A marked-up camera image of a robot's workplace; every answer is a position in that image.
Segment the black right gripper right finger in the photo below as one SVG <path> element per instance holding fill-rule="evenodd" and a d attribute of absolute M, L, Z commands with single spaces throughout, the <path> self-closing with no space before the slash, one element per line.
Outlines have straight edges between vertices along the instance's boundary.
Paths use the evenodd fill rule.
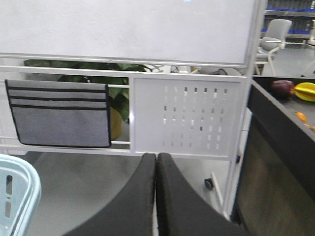
<path fill-rule="evenodd" d="M 248 236 L 208 205 L 189 185 L 169 153 L 156 165 L 156 205 L 160 236 Z"/>

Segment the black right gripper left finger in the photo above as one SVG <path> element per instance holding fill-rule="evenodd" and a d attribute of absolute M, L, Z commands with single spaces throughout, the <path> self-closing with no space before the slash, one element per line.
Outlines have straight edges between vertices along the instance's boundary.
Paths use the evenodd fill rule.
<path fill-rule="evenodd" d="M 121 191 L 67 236 L 152 236 L 156 155 L 145 153 Z"/>

